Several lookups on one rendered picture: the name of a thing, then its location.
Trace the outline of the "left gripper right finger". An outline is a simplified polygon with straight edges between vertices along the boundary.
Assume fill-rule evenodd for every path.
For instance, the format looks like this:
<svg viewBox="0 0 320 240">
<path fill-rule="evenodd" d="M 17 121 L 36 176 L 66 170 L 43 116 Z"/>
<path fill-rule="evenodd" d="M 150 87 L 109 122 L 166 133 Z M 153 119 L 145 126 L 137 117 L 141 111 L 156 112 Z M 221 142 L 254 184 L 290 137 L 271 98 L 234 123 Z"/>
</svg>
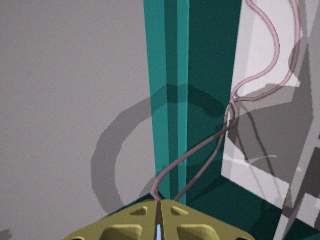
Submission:
<svg viewBox="0 0 320 240">
<path fill-rule="evenodd" d="M 161 240 L 255 240 L 249 233 L 171 199 L 160 199 Z"/>
</svg>

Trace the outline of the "thin pinkish-brown cord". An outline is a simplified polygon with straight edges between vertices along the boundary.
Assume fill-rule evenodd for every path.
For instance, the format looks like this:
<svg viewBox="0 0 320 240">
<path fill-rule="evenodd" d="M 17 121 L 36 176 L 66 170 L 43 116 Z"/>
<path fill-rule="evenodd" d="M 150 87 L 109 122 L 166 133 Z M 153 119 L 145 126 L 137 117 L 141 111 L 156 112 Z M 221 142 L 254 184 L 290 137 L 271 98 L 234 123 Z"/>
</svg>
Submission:
<svg viewBox="0 0 320 240">
<path fill-rule="evenodd" d="M 277 33 L 275 31 L 274 26 L 272 25 L 271 21 L 269 20 L 269 18 L 264 14 L 264 12 L 262 10 L 260 10 L 251 0 L 246 0 L 248 6 L 250 6 L 253 10 L 255 10 L 261 17 L 262 19 L 266 22 L 267 26 L 269 27 L 273 39 L 274 39 L 274 44 L 275 44 L 275 53 L 274 53 L 274 58 L 271 62 L 271 64 L 261 73 L 254 75 L 252 77 L 249 77 L 243 81 L 241 81 L 231 92 L 230 95 L 230 103 L 228 104 L 227 108 L 226 108 L 226 112 L 225 112 L 225 117 L 224 117 L 224 122 L 223 122 L 223 130 L 219 131 L 218 133 L 214 134 L 213 136 L 209 137 L 208 139 L 204 140 L 203 142 L 201 142 L 200 144 L 198 144 L 197 146 L 195 146 L 194 148 L 192 148 L 191 150 L 189 150 L 188 152 L 186 152 L 185 154 L 183 154 L 181 157 L 179 157 L 178 159 L 176 159 L 174 162 L 172 162 L 170 165 L 168 165 L 164 170 L 162 170 L 162 172 L 155 178 L 153 185 L 151 187 L 150 190 L 150 194 L 154 197 L 155 200 L 157 200 L 157 219 L 158 219 L 158 223 L 157 225 L 160 225 L 160 199 L 162 199 L 159 195 L 158 195 L 158 185 L 161 182 L 162 178 L 170 171 L 172 170 L 175 166 L 177 166 L 179 163 L 181 163 L 183 160 L 185 160 L 187 157 L 189 157 L 190 155 L 192 155 L 194 152 L 196 152 L 197 150 L 199 150 L 200 148 L 202 148 L 203 146 L 205 146 L 206 144 L 208 144 L 209 142 L 211 142 L 212 140 L 214 140 L 215 138 L 219 137 L 220 135 L 220 140 L 218 142 L 218 145 L 214 151 L 214 153 L 212 154 L 212 156 L 209 158 L 209 160 L 205 163 L 205 165 L 201 168 L 201 170 L 196 174 L 196 176 L 177 194 L 177 196 L 173 199 L 175 201 L 178 202 L 178 200 L 185 194 L 185 192 L 196 182 L 196 180 L 201 176 L 201 174 L 205 171 L 205 169 L 209 166 L 209 164 L 212 162 L 212 160 L 214 159 L 214 157 L 216 156 L 216 154 L 218 153 L 220 146 L 222 144 L 223 141 L 223 137 L 224 137 L 224 133 L 230 129 L 232 129 L 238 122 L 238 118 L 239 118 L 239 113 L 238 113 L 238 108 L 235 104 L 235 102 L 237 101 L 255 101 L 258 100 L 260 98 L 263 98 L 275 91 L 277 91 L 278 89 L 280 89 L 281 87 L 284 86 L 284 84 L 290 79 L 296 63 L 297 63 L 297 58 L 298 58 L 298 53 L 299 53 L 299 44 L 300 44 L 300 16 L 299 16 L 299 10 L 298 10 L 298 6 L 297 6 L 297 2 L 296 0 L 289 0 L 292 8 L 293 8 L 293 12 L 294 12 L 294 18 L 295 18 L 295 45 L 294 45 L 294 54 L 293 54 L 293 59 L 292 59 L 292 63 L 291 63 L 291 67 L 289 69 L 288 74 L 286 75 L 286 77 L 284 78 L 284 80 L 275 88 L 257 96 L 257 97 L 252 97 L 252 98 L 246 98 L 246 97 L 238 97 L 236 99 L 234 99 L 234 94 L 235 92 L 238 90 L 238 88 L 240 86 L 242 86 L 244 83 L 251 81 L 253 79 L 256 79 L 258 77 L 263 76 L 264 74 L 266 74 L 267 72 L 269 72 L 272 67 L 276 64 L 278 56 L 279 56 L 279 40 L 278 40 L 278 36 Z M 227 123 L 227 118 L 228 118 L 228 113 L 229 113 L 229 109 L 231 108 L 231 106 L 233 105 L 234 111 L 235 111 L 235 119 L 233 121 L 233 123 L 226 127 L 226 123 Z"/>
</svg>

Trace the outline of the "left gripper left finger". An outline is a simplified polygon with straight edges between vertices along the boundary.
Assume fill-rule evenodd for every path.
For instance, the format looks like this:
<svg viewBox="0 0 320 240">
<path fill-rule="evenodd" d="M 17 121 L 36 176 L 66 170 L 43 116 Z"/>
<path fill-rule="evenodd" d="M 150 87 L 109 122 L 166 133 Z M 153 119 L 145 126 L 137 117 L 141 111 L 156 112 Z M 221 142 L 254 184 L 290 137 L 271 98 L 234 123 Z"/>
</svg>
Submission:
<svg viewBox="0 0 320 240">
<path fill-rule="evenodd" d="M 67 235 L 63 240 L 157 240 L 157 200 L 147 199 Z"/>
</svg>

